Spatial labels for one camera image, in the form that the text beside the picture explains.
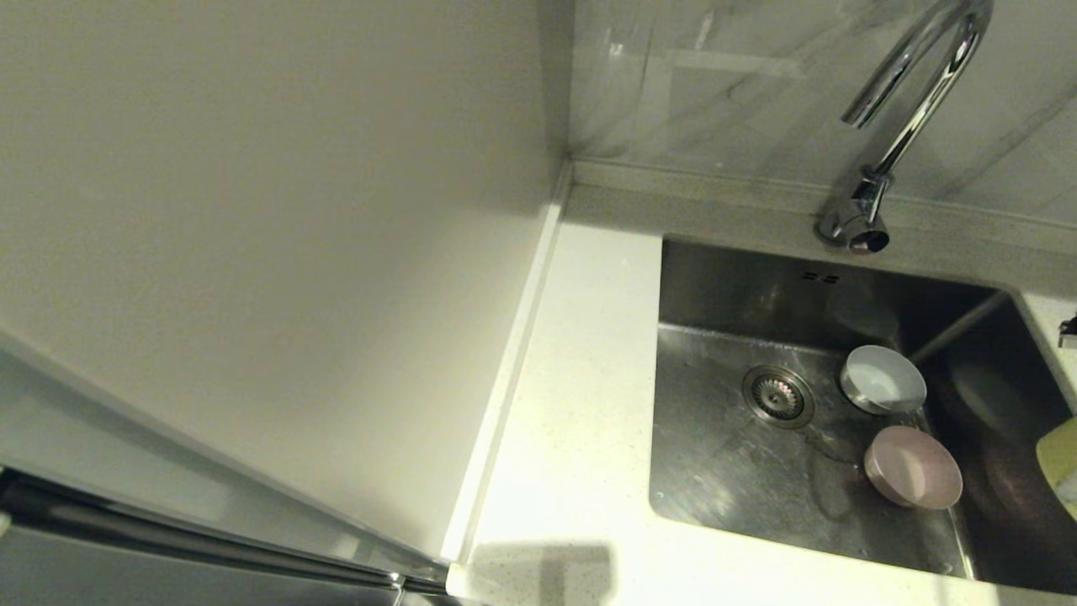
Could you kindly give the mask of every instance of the stainless steel sink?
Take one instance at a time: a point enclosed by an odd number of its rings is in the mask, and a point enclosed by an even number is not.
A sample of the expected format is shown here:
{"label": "stainless steel sink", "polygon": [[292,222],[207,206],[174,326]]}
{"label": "stainless steel sink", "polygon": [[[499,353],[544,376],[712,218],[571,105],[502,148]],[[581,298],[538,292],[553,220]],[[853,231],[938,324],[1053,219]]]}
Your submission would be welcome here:
{"label": "stainless steel sink", "polygon": [[[1077,522],[1036,441],[1072,413],[1002,291],[667,240],[651,504],[666,518],[991,582],[1077,593]],[[919,357],[928,398],[878,418],[837,375],[852,349]],[[868,483],[892,424],[934,434],[962,468],[947,511]]]}

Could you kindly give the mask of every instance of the drain strainer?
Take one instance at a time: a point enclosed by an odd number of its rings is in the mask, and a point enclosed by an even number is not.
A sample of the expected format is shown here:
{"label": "drain strainer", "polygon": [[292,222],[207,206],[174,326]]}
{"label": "drain strainer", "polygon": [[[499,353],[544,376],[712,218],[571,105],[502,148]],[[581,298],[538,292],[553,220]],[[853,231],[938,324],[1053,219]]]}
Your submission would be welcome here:
{"label": "drain strainer", "polygon": [[801,427],[815,413],[815,400],[803,380],[781,367],[755,367],[744,376],[741,390],[756,417],[778,427]]}

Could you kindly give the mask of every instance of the backsplash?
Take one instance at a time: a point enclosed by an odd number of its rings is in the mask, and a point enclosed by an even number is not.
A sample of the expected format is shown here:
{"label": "backsplash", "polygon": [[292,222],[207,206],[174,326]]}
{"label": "backsplash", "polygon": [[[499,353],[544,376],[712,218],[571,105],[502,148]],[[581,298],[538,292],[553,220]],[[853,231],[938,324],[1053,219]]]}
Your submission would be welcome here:
{"label": "backsplash", "polygon": [[[573,155],[844,187],[891,142],[952,33],[873,124],[839,116],[933,2],[577,0]],[[1077,226],[1074,58],[1077,2],[998,0],[892,196]]]}

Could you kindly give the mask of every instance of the chrome faucet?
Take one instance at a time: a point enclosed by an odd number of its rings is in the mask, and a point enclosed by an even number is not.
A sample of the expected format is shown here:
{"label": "chrome faucet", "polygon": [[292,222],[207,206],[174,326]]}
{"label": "chrome faucet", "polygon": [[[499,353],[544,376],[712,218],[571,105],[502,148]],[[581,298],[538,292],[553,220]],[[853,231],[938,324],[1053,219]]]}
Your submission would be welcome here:
{"label": "chrome faucet", "polygon": [[973,54],[980,46],[991,22],[994,0],[939,0],[913,25],[883,60],[859,96],[849,107],[842,122],[864,128],[870,124],[886,99],[905,81],[905,76],[938,42],[939,38],[956,27],[957,34],[946,60],[927,87],[923,99],[897,138],[875,166],[861,168],[862,180],[848,199],[841,199],[815,225],[826,241],[848,246],[859,254],[878,252],[890,243],[890,234],[879,215],[879,206],[894,180],[892,174],[909,144],[923,130],[947,93],[968,66]]}

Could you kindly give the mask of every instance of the bowl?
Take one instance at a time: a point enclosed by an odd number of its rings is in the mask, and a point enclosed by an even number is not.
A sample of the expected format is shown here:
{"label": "bowl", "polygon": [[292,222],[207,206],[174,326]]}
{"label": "bowl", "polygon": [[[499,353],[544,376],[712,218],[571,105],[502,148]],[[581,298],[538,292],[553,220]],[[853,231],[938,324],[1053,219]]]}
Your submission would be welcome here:
{"label": "bowl", "polygon": [[853,350],[838,383],[850,401],[871,414],[912,412],[927,398],[927,385],[917,367],[897,352],[878,346]]}
{"label": "bowl", "polygon": [[947,509],[964,488],[950,451],[911,427],[880,432],[864,454],[864,470],[884,497],[903,507]]}

